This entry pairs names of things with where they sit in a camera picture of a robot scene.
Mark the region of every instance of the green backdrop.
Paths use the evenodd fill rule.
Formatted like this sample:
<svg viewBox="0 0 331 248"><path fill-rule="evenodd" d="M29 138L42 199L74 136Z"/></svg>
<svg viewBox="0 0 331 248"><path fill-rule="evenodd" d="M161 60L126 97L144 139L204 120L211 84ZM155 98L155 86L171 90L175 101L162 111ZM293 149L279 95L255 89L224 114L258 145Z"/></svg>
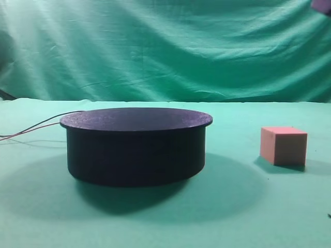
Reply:
<svg viewBox="0 0 331 248"><path fill-rule="evenodd" d="M310 0L0 0L0 30L16 97L331 101L331 19Z"/></svg>

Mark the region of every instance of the cable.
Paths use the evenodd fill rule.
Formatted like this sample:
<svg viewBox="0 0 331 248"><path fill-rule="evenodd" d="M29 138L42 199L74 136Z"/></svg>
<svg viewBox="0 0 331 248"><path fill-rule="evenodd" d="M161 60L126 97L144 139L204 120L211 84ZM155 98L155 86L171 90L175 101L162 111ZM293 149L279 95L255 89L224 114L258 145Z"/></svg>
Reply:
<svg viewBox="0 0 331 248"><path fill-rule="evenodd" d="M6 137L6 138L2 138L2 139L0 139L0 141L5 141L5 140L8 140L8 139L10 139L10 138L14 138L14 137L16 137L16 136L19 136L19 135L22 135L22 134L25 134L25 133L30 133L30 132L35 131L35 130L38 130L38 129L40 129L40 128L46 128L46 127L50 127L50 126L57 125L57 124L60 124L60 122L56 122L56 123L52 123L52 124L48 124L48 125L44 125L44 126L41 126L41 127L37 127L37 128L30 129L30 130L28 130L28 131L24 131L24 132L20 132L20 133L17 133L17 134L13 134L13 135L8 136L8 137Z"/></svg>
<svg viewBox="0 0 331 248"><path fill-rule="evenodd" d="M26 128L26 129L24 129L24 130L21 131L21 132L18 132L18 133L15 133L15 134L11 134L11 135L0 135L0 137L10 137L10 136L13 136L13 135L16 135L16 134L24 133L24 132L26 132L27 130L30 130L31 128L34 128L34 127L36 127L36 126L38 126L38 125L40 125L40 124L45 123L46 121L49 121L49 120L51 120L51 119L54 119L54 118L56 118L56 117L59 117L59 116L62 116L62 115L68 115L68 114L72 114L72 113L78 113L78 112L83 112L83 111L82 111L82 110L79 110L79 111L72 111L72 112L67 112L67 113L63 113L63 114L59 114L59 115L55 115L55 116L53 116L53 117L51 117L51 118L48 118L47 120L43 120L43 121L41 121L41 122L39 122L39 123L37 123L37 124L35 124L35 125L29 127L29 128Z"/></svg>

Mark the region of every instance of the pink foam cube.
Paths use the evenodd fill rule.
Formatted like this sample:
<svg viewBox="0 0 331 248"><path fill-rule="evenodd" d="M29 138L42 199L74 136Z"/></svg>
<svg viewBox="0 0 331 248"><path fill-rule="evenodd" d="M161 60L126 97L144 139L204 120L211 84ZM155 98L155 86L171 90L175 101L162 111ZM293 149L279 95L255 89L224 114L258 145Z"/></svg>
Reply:
<svg viewBox="0 0 331 248"><path fill-rule="evenodd" d="M273 165L305 165L307 133L290 127L263 127L260 154Z"/></svg>
<svg viewBox="0 0 331 248"><path fill-rule="evenodd" d="M331 0L312 0L311 7L320 13L331 16Z"/></svg>

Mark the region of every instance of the purple object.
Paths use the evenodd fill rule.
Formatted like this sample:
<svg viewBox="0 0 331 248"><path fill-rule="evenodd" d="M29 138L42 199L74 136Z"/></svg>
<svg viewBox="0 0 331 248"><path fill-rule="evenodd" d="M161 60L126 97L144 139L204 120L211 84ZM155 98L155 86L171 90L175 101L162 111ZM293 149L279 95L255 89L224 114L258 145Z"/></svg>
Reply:
<svg viewBox="0 0 331 248"><path fill-rule="evenodd" d="M331 17L331 0L313 0L311 7Z"/></svg>
<svg viewBox="0 0 331 248"><path fill-rule="evenodd" d="M110 108L67 115L68 169L77 179L113 187L181 181L205 163L210 115L175 108Z"/></svg>

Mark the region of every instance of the green fabric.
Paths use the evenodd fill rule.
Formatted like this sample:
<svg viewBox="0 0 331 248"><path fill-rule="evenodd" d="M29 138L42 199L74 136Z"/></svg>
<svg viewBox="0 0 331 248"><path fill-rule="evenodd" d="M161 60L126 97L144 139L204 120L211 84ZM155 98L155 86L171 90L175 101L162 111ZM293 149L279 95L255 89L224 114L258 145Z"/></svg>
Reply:
<svg viewBox="0 0 331 248"><path fill-rule="evenodd" d="M310 0L0 0L17 97L331 101L331 20Z"/></svg>
<svg viewBox="0 0 331 248"><path fill-rule="evenodd" d="M2 141L1 247L330 247L331 104L20 99L0 102L0 134L63 112L128 106L210 113L205 168L186 183L108 189L69 175L60 126ZM305 172L259 160L262 126L308 132Z"/></svg>

